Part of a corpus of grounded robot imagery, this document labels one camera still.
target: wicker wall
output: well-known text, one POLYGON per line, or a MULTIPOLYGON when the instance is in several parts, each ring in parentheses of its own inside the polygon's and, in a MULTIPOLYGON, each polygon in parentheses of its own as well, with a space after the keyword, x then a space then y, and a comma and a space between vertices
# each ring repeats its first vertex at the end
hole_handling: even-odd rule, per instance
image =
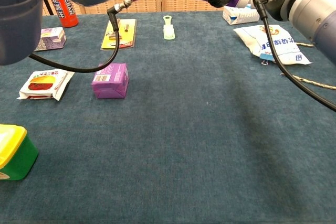
MULTIPOLYGON (((53 12, 54 7, 51 1, 48 0, 53 12)), ((82 7, 77 4, 73 4, 78 15, 80 14, 105 14, 106 10, 116 3, 120 3, 123 0, 110 0, 102 4, 82 7)), ((129 9, 123 12, 177 12, 177 11, 196 11, 196 10, 218 10, 211 7, 206 1, 199 0, 140 0, 133 4, 129 9)), ((48 15, 48 10, 44 5, 43 15, 48 15)))

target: purple and white box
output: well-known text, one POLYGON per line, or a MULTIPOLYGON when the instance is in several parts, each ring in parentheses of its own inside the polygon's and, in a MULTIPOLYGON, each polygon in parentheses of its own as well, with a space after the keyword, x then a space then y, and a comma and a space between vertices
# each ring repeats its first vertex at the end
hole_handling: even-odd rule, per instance
POLYGON ((67 37, 62 27, 44 28, 35 51, 60 49, 64 47, 67 37))
POLYGON ((126 63, 112 63, 96 72, 92 82, 97 99, 125 98, 129 83, 126 63))

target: small white box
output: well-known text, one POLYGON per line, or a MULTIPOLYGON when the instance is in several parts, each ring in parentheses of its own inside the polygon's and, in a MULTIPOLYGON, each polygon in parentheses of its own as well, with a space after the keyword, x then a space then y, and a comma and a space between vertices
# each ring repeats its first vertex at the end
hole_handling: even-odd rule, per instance
POLYGON ((229 23, 229 25, 236 25, 243 23, 258 22, 260 16, 256 9, 251 9, 249 7, 234 8, 224 6, 223 18, 229 23))

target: food wrapper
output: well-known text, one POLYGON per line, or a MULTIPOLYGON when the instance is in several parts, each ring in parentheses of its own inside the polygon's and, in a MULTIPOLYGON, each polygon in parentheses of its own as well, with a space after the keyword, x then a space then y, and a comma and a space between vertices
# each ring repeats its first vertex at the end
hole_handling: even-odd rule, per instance
MULTIPOLYGON (((282 64, 311 64, 307 57, 301 53, 299 47, 296 45, 289 32, 279 25, 270 25, 269 27, 276 52, 278 53, 282 64)), ((243 40, 245 46, 250 49, 250 52, 253 55, 257 57, 260 57, 260 55, 272 56, 270 44, 263 25, 237 28, 234 29, 234 31, 243 40)))
POLYGON ((54 98, 59 101, 73 75, 74 72, 62 69, 33 72, 20 89, 18 99, 54 98))

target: small box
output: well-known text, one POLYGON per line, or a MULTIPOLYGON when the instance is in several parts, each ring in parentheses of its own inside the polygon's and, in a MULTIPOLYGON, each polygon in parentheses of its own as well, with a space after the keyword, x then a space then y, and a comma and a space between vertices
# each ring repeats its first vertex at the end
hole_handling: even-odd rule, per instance
POLYGON ((250 7, 233 8, 224 6, 223 18, 229 23, 229 25, 236 25, 258 22, 260 16, 256 9, 251 9, 250 7))
POLYGON ((97 99, 125 98, 128 83, 127 64, 112 63, 96 72, 92 88, 97 99))
POLYGON ((62 27, 41 30, 41 38, 35 51, 60 49, 64 47, 67 37, 62 27))
POLYGON ((25 178, 37 155, 25 128, 0 124, 0 180, 25 178))

